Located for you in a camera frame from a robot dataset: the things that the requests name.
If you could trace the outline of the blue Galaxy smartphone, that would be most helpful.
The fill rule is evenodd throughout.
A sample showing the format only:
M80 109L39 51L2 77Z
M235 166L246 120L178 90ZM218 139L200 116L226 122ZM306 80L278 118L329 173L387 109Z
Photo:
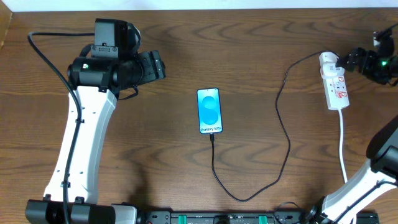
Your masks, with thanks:
M199 130L201 134L223 131L220 91L218 88L197 90Z

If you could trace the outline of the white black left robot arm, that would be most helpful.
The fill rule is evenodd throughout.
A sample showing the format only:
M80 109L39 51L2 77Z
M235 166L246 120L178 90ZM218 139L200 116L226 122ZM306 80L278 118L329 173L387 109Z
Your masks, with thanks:
M69 92L68 119L55 170L42 200L29 200L31 223L144 223L128 203L98 204L98 173L106 130L120 92L165 77L158 51L140 52L141 34L117 19L95 21L86 45L61 76Z

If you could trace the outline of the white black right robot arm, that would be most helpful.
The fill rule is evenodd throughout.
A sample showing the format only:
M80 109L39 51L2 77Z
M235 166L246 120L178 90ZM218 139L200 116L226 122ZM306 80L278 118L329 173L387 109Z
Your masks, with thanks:
M388 122L371 139L366 161L348 178L343 159L344 124L342 109L349 106L343 62L331 51L319 53L329 110L337 111L340 120L339 160L345 184L336 192L321 198L302 223L351 223L357 214L380 195L397 188L397 117Z

